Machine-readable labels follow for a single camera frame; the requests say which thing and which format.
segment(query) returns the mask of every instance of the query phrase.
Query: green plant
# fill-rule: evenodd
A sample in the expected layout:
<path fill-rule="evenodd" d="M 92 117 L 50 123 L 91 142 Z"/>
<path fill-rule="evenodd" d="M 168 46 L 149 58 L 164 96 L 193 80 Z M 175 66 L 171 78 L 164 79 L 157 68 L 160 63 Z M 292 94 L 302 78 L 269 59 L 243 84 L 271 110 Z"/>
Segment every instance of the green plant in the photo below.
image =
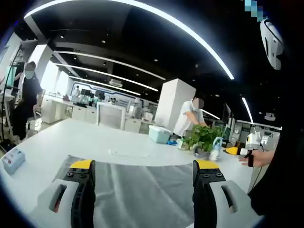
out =
<path fill-rule="evenodd" d="M 191 137 L 184 140 L 187 149 L 190 150 L 193 145 L 197 144 L 203 151 L 211 151 L 212 144 L 216 137 L 222 136 L 223 131 L 220 128 L 210 129 L 199 124 L 192 128 Z"/>

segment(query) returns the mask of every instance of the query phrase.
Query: air conditioner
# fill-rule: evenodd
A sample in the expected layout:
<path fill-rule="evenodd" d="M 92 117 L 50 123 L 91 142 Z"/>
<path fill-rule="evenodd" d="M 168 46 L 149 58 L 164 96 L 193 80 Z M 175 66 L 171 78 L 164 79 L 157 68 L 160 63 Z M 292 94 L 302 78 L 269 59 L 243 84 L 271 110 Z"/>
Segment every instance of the air conditioner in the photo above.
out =
<path fill-rule="evenodd" d="M 118 80 L 115 80 L 115 79 L 111 79 L 109 84 L 112 85 L 112 86 L 119 87 L 119 88 L 123 87 L 122 82 L 118 81 Z"/>

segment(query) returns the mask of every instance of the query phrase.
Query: blue bin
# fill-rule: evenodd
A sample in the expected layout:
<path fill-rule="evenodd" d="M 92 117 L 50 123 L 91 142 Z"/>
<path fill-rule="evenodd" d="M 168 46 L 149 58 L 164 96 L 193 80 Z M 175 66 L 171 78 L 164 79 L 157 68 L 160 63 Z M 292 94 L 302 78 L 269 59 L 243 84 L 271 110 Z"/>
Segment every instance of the blue bin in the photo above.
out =
<path fill-rule="evenodd" d="M 149 138 L 156 143 L 167 143 L 172 132 L 166 128 L 149 125 Z"/>

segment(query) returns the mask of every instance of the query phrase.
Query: black ceiling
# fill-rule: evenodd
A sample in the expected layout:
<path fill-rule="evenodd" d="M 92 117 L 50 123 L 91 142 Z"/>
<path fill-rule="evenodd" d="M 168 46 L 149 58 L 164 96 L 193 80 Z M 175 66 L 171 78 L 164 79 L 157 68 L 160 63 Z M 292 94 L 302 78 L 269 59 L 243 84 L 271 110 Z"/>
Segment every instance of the black ceiling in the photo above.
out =
<path fill-rule="evenodd" d="M 55 50 L 115 59 L 162 76 L 166 81 L 180 78 L 200 92 L 205 100 L 204 109 L 219 117 L 223 104 L 227 103 L 237 119 L 249 121 L 241 100 L 243 96 L 254 122 L 281 126 L 281 95 L 275 86 L 280 72 L 270 66 L 260 36 L 260 25 L 250 12 L 244 11 L 244 1 L 141 2 L 167 12 L 199 34 L 222 58 L 235 80 L 230 80 L 212 55 L 189 34 L 140 8 L 112 1 L 70 1 L 46 8 L 32 17 Z M 35 37 L 24 21 L 17 25 L 16 33 L 22 39 Z M 159 91 L 123 81 L 123 88 L 141 93 L 142 98 L 154 102 L 165 82 L 120 64 L 91 57 L 60 55 L 69 65 L 111 72 L 154 87 Z M 102 74 L 74 70 L 81 77 L 95 81 L 107 83 L 110 79 Z M 266 112 L 275 113 L 276 120 L 264 120 Z"/>

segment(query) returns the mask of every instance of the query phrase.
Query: man in white shirt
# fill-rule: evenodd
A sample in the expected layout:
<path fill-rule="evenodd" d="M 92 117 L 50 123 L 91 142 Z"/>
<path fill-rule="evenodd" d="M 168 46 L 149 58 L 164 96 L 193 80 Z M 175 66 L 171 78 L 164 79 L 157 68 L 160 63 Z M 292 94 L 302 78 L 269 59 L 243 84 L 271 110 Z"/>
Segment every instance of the man in white shirt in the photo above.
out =
<path fill-rule="evenodd" d="M 186 101 L 180 109 L 180 115 L 175 124 L 173 133 L 179 137 L 184 137 L 187 131 L 191 131 L 193 125 L 200 124 L 208 127 L 204 121 L 202 108 L 204 101 L 194 97 L 192 101 Z"/>
<path fill-rule="evenodd" d="M 80 90 L 79 90 L 79 86 L 77 85 L 72 93 L 72 96 L 79 96 L 79 95 L 80 95 Z"/>

